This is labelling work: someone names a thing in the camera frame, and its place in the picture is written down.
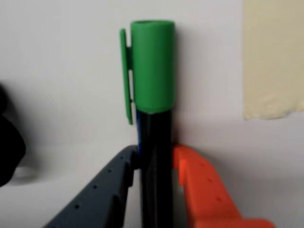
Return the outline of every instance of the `gray plastic object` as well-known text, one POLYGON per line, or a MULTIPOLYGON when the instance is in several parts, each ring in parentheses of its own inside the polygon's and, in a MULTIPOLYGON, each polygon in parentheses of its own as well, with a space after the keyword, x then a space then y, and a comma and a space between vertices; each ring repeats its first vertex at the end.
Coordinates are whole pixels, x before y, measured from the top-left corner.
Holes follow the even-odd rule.
POLYGON ((123 227, 128 188, 137 168, 137 146, 124 148, 44 228, 123 227))

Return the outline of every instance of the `wall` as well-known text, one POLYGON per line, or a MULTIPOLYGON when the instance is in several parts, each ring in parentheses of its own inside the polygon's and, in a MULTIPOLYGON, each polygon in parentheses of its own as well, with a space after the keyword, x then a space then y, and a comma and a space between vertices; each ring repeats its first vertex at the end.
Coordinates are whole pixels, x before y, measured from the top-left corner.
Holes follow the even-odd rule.
MULTIPOLYGON (((0 189, 0 226, 43 226, 136 143, 118 30, 167 18, 178 33, 178 141, 214 162, 244 216, 302 227, 304 116, 243 121, 241 15, 241 0, 1 1, 0 83, 28 153, 0 189)), ((138 178, 125 227, 140 226, 138 178)))

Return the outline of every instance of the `green marker cap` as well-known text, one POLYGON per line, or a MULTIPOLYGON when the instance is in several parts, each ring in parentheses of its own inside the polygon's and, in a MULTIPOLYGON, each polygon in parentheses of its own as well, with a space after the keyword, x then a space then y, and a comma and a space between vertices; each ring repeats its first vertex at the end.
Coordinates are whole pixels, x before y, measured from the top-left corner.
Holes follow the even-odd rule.
POLYGON ((129 70, 133 71, 134 102, 145 113, 172 109, 175 102, 174 22, 146 20, 131 23, 131 47, 125 29, 120 30, 124 96, 127 117, 132 124, 129 70))

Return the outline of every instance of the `black pen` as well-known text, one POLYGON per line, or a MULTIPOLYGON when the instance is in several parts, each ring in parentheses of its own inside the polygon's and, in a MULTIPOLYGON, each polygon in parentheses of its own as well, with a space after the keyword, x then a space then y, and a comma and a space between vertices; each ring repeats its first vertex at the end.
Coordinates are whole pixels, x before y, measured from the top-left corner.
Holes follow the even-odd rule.
POLYGON ((171 109, 175 102, 174 22, 131 23, 131 47, 120 31, 126 113, 136 106, 141 168, 142 226, 172 228, 171 109), (131 100, 129 70, 133 73, 131 100))

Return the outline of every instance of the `orange plastic object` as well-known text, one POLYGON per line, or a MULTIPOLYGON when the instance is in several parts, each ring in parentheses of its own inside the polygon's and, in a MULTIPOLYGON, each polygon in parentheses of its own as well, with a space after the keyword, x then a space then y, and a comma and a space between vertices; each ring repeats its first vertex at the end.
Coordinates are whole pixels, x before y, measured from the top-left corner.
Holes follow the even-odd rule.
POLYGON ((188 228, 274 228, 264 219, 244 219, 213 165, 191 148, 175 145, 173 167, 184 187, 188 228))

